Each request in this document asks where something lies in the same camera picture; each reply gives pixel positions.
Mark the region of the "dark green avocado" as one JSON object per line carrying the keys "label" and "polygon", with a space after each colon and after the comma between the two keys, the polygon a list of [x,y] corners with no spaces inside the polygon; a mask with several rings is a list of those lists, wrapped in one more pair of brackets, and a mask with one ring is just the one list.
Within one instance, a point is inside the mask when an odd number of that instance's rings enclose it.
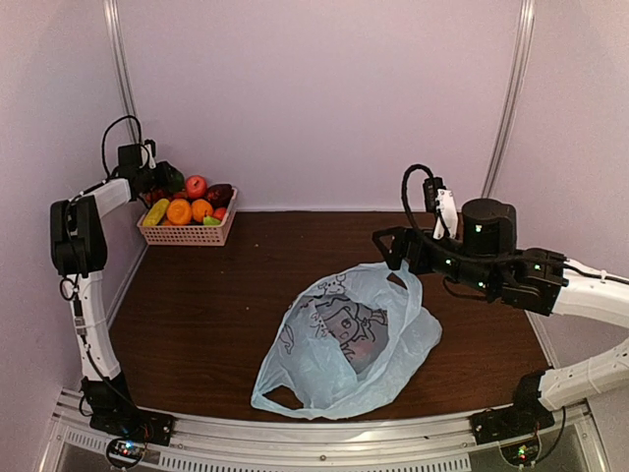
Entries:
{"label": "dark green avocado", "polygon": [[169,194],[175,194],[185,189],[185,177],[181,171],[168,161],[156,163],[154,169],[156,188]]}

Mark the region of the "red lychee bunch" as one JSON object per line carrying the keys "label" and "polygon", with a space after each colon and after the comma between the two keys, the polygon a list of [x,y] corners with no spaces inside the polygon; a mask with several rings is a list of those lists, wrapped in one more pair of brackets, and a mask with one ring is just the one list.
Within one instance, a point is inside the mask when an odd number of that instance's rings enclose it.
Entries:
{"label": "red lychee bunch", "polygon": [[170,200],[170,194],[161,188],[158,189],[153,189],[147,193],[145,193],[143,195],[143,199],[146,201],[146,203],[152,207],[153,205],[155,205],[158,201],[166,199],[167,201]]}

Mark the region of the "light blue printed plastic bag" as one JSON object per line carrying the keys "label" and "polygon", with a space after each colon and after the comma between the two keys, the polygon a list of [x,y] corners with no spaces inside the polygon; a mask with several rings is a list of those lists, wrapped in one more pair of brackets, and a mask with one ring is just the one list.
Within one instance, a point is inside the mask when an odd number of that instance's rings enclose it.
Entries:
{"label": "light blue printed plastic bag", "polygon": [[392,403],[439,343],[408,264],[361,264],[304,290],[286,311],[253,388],[255,409],[347,419]]}

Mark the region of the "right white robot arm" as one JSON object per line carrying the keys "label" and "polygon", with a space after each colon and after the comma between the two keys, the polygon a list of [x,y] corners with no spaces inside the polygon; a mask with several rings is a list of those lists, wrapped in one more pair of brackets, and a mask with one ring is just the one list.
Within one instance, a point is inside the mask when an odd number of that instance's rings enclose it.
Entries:
{"label": "right white robot arm", "polygon": [[510,433],[526,433],[543,410],[628,386],[628,280],[552,250],[520,249],[514,206],[476,199],[451,210],[432,205],[435,226],[373,233],[387,265],[433,273],[472,299],[524,311],[534,322],[551,368],[520,381],[504,412]]}

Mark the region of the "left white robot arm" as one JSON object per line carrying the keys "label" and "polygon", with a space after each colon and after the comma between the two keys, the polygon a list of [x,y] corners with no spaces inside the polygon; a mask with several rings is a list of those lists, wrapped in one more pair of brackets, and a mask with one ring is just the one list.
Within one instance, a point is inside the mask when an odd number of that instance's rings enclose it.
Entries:
{"label": "left white robot arm", "polygon": [[155,142],[146,140],[139,158],[119,160],[116,175],[50,207],[51,259],[61,277],[61,296],[71,308],[83,376],[90,382],[112,381],[122,372],[102,300],[108,258],[102,219],[136,200],[154,181],[155,155]]}

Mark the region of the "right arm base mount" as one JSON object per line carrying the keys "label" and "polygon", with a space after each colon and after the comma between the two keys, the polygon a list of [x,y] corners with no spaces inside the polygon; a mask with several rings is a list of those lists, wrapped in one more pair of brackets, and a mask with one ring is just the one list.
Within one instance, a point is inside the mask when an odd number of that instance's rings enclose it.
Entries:
{"label": "right arm base mount", "polygon": [[554,425],[553,413],[540,402],[539,387],[543,374],[544,371],[536,371],[522,377],[510,406],[489,408],[470,416],[476,444],[529,436]]}

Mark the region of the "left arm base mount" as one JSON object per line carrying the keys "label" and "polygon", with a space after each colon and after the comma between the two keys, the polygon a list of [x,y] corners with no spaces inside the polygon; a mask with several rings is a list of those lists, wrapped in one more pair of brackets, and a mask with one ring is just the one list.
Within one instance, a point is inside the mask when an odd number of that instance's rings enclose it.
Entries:
{"label": "left arm base mount", "polygon": [[139,408],[132,400],[123,373],[105,381],[84,377],[82,392],[91,410],[92,429],[135,442],[170,444],[174,417]]}

